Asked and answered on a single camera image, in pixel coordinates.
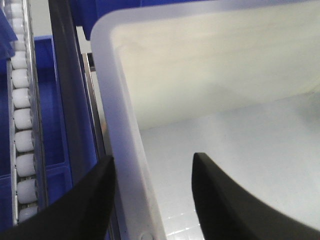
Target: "blue surface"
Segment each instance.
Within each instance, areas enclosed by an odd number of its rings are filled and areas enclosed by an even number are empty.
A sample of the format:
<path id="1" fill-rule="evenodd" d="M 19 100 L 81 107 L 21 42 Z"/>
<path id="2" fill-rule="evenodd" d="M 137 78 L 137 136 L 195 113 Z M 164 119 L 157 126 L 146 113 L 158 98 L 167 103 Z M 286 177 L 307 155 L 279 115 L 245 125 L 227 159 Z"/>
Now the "blue surface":
<path id="1" fill-rule="evenodd" d="M 46 171 L 49 204 L 54 203 L 72 188 L 70 169 L 60 166 Z"/>
<path id="2" fill-rule="evenodd" d="M 0 9 L 0 59 L 7 59 L 15 55 L 10 42 L 17 40 L 4 12 Z"/>
<path id="3" fill-rule="evenodd" d="M 0 177 L 9 175 L 10 145 L 9 145 L 9 111 L 6 60 L 0 60 Z"/>
<path id="4" fill-rule="evenodd" d="M 12 224 L 11 177 L 0 177 L 0 232 Z"/>
<path id="5" fill-rule="evenodd" d="M 72 187 L 66 128 L 52 36 L 35 38 L 49 203 Z"/>
<path id="6" fill-rule="evenodd" d="M 90 40 L 91 30 L 96 21 L 109 12 L 119 9 L 195 1 L 203 0 L 71 0 L 70 6 L 76 25 L 82 25 L 85 38 Z"/>

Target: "bin floor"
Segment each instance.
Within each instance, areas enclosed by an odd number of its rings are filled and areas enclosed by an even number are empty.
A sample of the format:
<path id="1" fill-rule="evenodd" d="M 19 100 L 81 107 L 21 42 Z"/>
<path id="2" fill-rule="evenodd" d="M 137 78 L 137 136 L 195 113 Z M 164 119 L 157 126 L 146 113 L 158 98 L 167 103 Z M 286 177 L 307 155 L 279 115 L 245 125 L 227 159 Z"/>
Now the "bin floor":
<path id="1" fill-rule="evenodd" d="M 320 229 L 320 93 L 140 133 L 168 240 L 203 239 L 191 188 L 195 152 L 268 205 Z"/>

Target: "blue bin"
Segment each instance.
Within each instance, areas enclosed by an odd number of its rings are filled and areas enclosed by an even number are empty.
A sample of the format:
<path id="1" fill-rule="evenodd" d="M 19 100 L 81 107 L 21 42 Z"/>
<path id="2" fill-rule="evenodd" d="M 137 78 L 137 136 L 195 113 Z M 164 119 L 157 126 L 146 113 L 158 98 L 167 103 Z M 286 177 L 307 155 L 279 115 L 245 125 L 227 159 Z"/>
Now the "blue bin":
<path id="1" fill-rule="evenodd" d="M 52 36 L 35 38 L 49 203 L 73 186 Z M 0 60 L 0 232 L 12 227 L 6 61 Z"/>

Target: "white roller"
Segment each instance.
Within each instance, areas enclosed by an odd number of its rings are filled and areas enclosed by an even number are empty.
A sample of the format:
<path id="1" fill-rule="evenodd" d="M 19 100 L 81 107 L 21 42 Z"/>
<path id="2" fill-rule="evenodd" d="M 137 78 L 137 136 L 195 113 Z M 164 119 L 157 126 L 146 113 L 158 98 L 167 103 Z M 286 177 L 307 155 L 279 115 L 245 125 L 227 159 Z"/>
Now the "white roller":
<path id="1" fill-rule="evenodd" d="M 27 68 L 26 51 L 16 51 L 15 55 L 11 57 L 11 64 L 14 69 L 26 69 Z"/>
<path id="2" fill-rule="evenodd" d="M 28 177 L 36 174 L 33 153 L 18 156 L 15 165 L 19 177 Z"/>
<path id="3" fill-rule="evenodd" d="M 35 202 L 37 200 L 36 191 L 36 180 L 34 178 L 18 182 L 16 192 L 19 203 L 30 204 Z"/>
<path id="4" fill-rule="evenodd" d="M 29 218 L 31 218 L 32 216 L 36 215 L 38 212 L 38 206 L 31 206 L 31 207 L 26 207 L 24 209 L 22 209 L 19 212 L 19 222 L 23 222 Z"/>
<path id="5" fill-rule="evenodd" d="M 21 3 L 11 3 L 11 14 L 12 18 L 23 18 L 23 10 Z"/>
<path id="6" fill-rule="evenodd" d="M 29 89 L 18 88 L 12 91 L 12 101 L 17 109 L 30 107 Z"/>
<path id="7" fill-rule="evenodd" d="M 24 20 L 22 18 L 13 18 L 12 27 L 15 34 L 25 33 Z"/>
<path id="8" fill-rule="evenodd" d="M 15 110 L 13 112 L 13 118 L 15 127 L 19 130 L 30 129 L 32 127 L 30 108 Z"/>
<path id="9" fill-rule="evenodd" d="M 32 131 L 16 132 L 14 135 L 15 147 L 19 153 L 25 153 L 34 149 Z"/>
<path id="10" fill-rule="evenodd" d="M 26 50 L 26 41 L 25 36 L 23 34 L 17 34 L 17 41 L 14 41 L 14 49 L 16 51 L 25 51 Z"/>
<path id="11" fill-rule="evenodd" d="M 27 69 L 16 69 L 12 71 L 12 82 L 15 88 L 29 87 Z"/>

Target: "white plastic bin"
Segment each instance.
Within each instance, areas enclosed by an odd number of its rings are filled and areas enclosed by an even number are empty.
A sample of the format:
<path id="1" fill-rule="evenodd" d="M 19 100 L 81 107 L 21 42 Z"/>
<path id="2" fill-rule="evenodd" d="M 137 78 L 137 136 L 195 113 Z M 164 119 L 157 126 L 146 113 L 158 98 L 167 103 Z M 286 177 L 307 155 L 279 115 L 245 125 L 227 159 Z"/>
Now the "white plastic bin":
<path id="1" fill-rule="evenodd" d="M 124 239 L 164 239 L 161 220 L 168 240 L 203 238 L 195 152 L 320 229 L 319 12 L 319 0 L 216 0 L 97 22 L 91 46 Z"/>

